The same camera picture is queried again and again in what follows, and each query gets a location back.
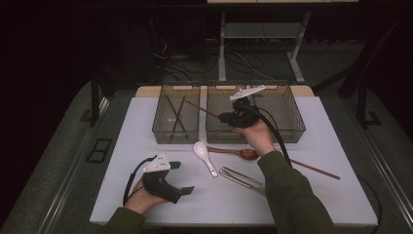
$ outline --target wooden spoon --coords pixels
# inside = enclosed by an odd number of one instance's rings
[[[240,157],[242,157],[245,160],[255,160],[259,156],[257,152],[253,149],[241,149],[241,150],[234,150],[234,149],[221,149],[221,148],[214,148],[207,146],[206,147],[207,151],[209,152],[214,152],[214,153],[232,153],[232,154],[237,154]]]

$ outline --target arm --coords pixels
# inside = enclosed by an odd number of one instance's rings
[[[246,129],[234,129],[245,136],[261,156],[258,166],[265,177],[266,197],[281,233],[336,233],[322,202],[309,181],[290,168],[276,151],[271,132],[264,122]]]
[[[149,210],[158,204],[165,203],[166,200],[154,196],[145,190],[143,182],[140,180],[133,189],[129,200],[123,208],[118,208],[110,220],[94,234],[113,233],[141,233],[145,215]]]

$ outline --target storage box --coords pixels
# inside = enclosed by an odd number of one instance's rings
[[[198,141],[199,109],[185,103],[200,104],[200,82],[164,82],[152,132],[159,144],[193,144]]]
[[[219,81],[207,83],[206,109],[220,114],[232,112],[229,96],[239,89],[254,88],[264,85],[265,90],[254,94],[251,100],[266,111],[261,114],[279,130],[284,143],[297,143],[306,131],[304,121],[299,112],[289,85],[285,81]],[[234,133],[232,127],[212,116],[206,116],[206,141],[216,144],[244,144],[246,140],[241,134]]]

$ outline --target person's left hand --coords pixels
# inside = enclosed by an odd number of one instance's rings
[[[148,191],[146,191],[143,187],[141,178],[139,182],[134,186],[132,195],[125,204],[125,208],[144,215],[156,205],[165,202],[167,202],[167,200],[152,195]]]

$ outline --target person's right hand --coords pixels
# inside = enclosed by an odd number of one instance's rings
[[[262,120],[249,128],[234,128],[234,132],[244,135],[246,141],[257,151],[259,156],[276,150],[271,131]]]

